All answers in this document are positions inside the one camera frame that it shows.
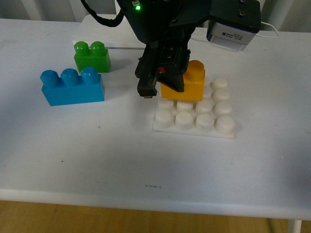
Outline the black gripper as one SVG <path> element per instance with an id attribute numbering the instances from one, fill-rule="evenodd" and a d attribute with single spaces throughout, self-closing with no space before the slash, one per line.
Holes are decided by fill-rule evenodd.
<path id="1" fill-rule="evenodd" d="M 156 81 L 184 92 L 188 42 L 204 22 L 256 34 L 261 25 L 257 0 L 120 0 L 118 5 L 118 18 L 127 18 L 138 40 L 146 45 L 137 65 L 137 91 L 144 98 L 156 96 Z"/>

